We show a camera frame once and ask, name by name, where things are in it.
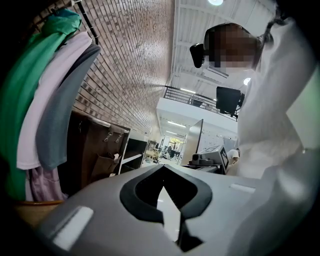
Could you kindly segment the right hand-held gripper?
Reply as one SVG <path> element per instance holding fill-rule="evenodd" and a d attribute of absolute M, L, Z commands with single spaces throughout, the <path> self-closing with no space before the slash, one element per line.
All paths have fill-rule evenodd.
<path fill-rule="evenodd" d="M 223 145 L 215 145 L 194 153 L 188 164 L 195 167 L 209 167 L 211 170 L 207 172 L 225 175 L 229 159 L 225 147 Z"/>

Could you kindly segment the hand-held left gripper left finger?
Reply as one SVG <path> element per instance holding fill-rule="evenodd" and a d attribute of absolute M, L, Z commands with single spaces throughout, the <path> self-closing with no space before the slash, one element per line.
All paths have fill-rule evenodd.
<path fill-rule="evenodd" d="M 152 166 L 105 178 L 88 185 L 57 206 L 37 227 L 52 239 L 77 207 L 93 214 L 69 250 L 72 256 L 178 256 L 176 245 L 180 212 L 165 189 L 156 198 L 164 223 L 142 221 L 132 216 L 120 201 L 122 186 L 152 169 Z"/>

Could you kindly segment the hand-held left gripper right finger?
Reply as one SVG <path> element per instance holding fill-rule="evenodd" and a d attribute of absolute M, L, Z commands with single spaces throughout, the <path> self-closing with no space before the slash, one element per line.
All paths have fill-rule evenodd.
<path fill-rule="evenodd" d="M 186 221 L 192 236 L 204 244 L 217 241 L 229 223 L 236 219 L 239 209 L 244 206 L 255 192 L 259 179 L 214 174 L 193 170 L 177 164 L 169 164 L 187 175 L 208 184 L 212 200 L 201 216 Z"/>

